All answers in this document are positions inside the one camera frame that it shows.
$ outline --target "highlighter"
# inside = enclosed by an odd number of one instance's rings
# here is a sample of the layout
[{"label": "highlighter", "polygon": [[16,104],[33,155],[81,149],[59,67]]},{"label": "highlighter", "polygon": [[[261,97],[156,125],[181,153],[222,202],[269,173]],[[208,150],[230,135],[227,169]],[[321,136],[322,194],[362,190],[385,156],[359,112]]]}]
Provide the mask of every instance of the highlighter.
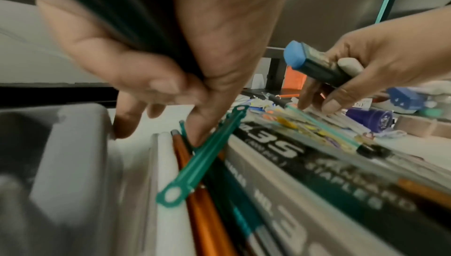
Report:
[{"label": "highlighter", "polygon": [[291,41],[283,52],[287,65],[317,81],[339,87],[351,80],[335,62],[303,42]]}]

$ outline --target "hand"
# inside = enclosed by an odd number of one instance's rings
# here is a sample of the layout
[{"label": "hand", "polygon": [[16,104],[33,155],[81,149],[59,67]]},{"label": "hand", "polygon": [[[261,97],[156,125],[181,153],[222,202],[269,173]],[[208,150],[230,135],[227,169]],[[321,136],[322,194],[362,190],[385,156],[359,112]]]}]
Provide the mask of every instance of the hand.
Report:
[{"label": "hand", "polygon": [[365,70],[338,89],[308,78],[298,107],[326,113],[395,86],[448,78],[451,71],[451,7],[398,18],[344,35],[327,53],[334,62],[356,58]]},{"label": "hand", "polygon": [[37,0],[63,49],[85,70],[117,88],[114,129],[131,135],[147,108],[195,104],[186,122],[198,146],[252,76],[284,0],[173,0],[177,20],[205,76],[184,73],[170,58],[128,48],[73,0]]}]

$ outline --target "green plastic clip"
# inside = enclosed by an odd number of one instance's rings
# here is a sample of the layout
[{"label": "green plastic clip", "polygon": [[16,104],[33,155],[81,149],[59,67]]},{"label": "green plastic clip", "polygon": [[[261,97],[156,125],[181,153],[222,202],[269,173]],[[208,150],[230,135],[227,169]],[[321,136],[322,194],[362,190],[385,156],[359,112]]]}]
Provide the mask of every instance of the green plastic clip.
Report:
[{"label": "green plastic clip", "polygon": [[188,165],[164,190],[156,196],[156,202],[173,208],[181,204],[194,191],[211,164],[226,145],[230,135],[240,126],[249,106],[237,106],[208,140],[202,145]]}]

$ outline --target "desk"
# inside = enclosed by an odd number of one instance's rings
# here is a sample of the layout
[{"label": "desk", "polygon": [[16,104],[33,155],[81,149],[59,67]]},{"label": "desk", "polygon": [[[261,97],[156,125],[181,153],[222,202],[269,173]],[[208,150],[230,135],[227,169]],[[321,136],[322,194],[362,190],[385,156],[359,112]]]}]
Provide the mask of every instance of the desk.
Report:
[{"label": "desk", "polygon": [[[132,162],[148,158],[150,137],[154,133],[170,132],[179,128],[179,120],[185,120],[192,106],[168,106],[163,114],[150,119],[144,113],[136,132],[129,138],[118,140],[118,145],[126,166]],[[114,109],[109,109],[111,120],[114,118]],[[419,138],[406,136],[395,140],[380,141],[395,150],[424,158],[428,162],[451,171],[451,139],[440,137]]]}]

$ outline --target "blue cap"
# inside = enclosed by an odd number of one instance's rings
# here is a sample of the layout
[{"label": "blue cap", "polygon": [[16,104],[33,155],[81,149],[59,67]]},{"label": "blue cap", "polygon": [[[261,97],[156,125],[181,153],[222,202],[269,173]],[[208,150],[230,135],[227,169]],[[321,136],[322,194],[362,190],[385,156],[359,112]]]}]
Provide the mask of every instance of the blue cap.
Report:
[{"label": "blue cap", "polygon": [[294,70],[300,69],[305,63],[305,52],[302,43],[291,41],[283,51],[285,63]]}]

